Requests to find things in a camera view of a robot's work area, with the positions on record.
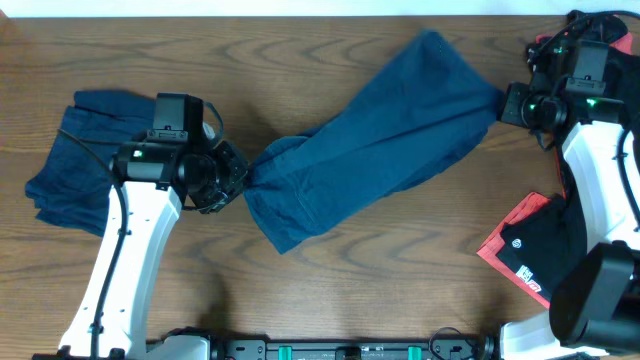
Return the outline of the dark blue denim shorts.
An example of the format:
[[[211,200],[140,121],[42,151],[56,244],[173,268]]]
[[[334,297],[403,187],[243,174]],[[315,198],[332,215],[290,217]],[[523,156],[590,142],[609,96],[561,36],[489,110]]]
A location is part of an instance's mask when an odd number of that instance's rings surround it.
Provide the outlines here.
[[[250,213],[284,254],[460,161],[496,122],[503,97],[425,30],[338,115],[259,155],[244,191]]]

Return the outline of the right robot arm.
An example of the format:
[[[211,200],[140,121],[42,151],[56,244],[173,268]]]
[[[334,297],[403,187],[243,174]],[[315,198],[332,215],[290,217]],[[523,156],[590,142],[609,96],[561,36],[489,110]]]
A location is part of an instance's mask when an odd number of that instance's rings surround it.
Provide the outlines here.
[[[639,350],[639,59],[562,33],[528,50],[500,121],[548,132],[578,195],[586,254],[549,309],[505,324],[503,359],[571,359]]]

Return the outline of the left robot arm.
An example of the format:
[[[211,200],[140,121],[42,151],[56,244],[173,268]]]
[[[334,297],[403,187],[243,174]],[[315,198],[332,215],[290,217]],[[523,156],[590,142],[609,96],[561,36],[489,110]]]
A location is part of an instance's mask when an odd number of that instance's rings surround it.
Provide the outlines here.
[[[217,213],[244,189],[246,159],[224,140],[222,127],[212,129],[203,120],[213,108],[187,94],[160,93],[152,127],[114,154],[106,168],[112,184],[106,230],[54,358],[224,358],[224,344],[204,330],[178,329],[147,342],[159,265],[181,212]]]

